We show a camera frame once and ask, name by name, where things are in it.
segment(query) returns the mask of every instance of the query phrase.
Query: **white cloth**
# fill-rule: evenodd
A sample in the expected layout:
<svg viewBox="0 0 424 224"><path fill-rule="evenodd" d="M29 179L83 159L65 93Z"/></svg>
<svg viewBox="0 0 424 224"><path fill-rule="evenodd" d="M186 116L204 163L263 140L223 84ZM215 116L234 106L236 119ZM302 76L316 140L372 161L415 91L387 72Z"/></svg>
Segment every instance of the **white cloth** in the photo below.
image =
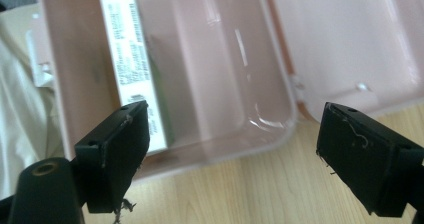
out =
<svg viewBox="0 0 424 224"><path fill-rule="evenodd" d="M63 156L54 92L33 84L25 44L27 6L0 14L0 199L13 195L27 166Z"/></svg>

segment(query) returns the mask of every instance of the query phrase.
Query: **light wood tabletop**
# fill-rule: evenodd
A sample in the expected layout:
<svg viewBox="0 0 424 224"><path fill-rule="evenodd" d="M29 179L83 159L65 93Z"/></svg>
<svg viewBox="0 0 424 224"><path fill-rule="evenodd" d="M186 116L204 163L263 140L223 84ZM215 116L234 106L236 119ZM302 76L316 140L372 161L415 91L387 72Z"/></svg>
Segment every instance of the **light wood tabletop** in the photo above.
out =
<svg viewBox="0 0 424 224"><path fill-rule="evenodd" d="M424 144L424 105L377 118L410 140ZM281 147L176 176L133 185L137 203L122 223L411 223L380 218L362 204L316 155L319 124L302 121ZM112 223L113 214L89 214L87 223Z"/></svg>

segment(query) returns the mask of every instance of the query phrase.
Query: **transparent container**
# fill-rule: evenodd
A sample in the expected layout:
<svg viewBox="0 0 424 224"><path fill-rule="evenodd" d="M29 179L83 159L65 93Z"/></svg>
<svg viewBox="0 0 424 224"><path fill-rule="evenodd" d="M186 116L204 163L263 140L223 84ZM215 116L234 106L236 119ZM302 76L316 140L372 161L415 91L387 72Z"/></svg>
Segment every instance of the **transparent container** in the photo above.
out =
<svg viewBox="0 0 424 224"><path fill-rule="evenodd" d="M66 156L118 108L99 0L39 0ZM423 0L138 0L174 141L135 179L284 143L297 107L375 114L424 94Z"/></svg>

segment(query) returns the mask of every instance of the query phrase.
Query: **wood grain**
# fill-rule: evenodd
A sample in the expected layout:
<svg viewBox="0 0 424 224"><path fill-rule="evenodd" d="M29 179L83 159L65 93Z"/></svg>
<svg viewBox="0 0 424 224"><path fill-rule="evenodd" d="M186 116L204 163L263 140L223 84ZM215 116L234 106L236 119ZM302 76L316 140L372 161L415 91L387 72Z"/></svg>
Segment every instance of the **wood grain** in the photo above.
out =
<svg viewBox="0 0 424 224"><path fill-rule="evenodd" d="M378 118L424 144L424 105ZM315 154L319 125L300 122L280 148L132 186L134 212L122 223L411 223L369 215L349 188ZM113 214L89 214L87 223L112 223Z"/></svg>

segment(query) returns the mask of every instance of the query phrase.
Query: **wooden surface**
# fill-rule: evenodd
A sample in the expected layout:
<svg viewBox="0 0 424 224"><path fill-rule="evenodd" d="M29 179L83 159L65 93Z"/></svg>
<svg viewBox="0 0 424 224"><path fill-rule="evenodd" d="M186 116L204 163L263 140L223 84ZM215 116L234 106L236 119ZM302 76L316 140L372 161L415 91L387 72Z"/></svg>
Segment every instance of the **wooden surface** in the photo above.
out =
<svg viewBox="0 0 424 224"><path fill-rule="evenodd" d="M424 144L424 105L378 118ZM319 125L299 123L291 140L274 151L222 162L132 186L137 205L122 223L411 223L368 215L332 169L315 154ZM88 214L87 223L112 223L113 214Z"/></svg>

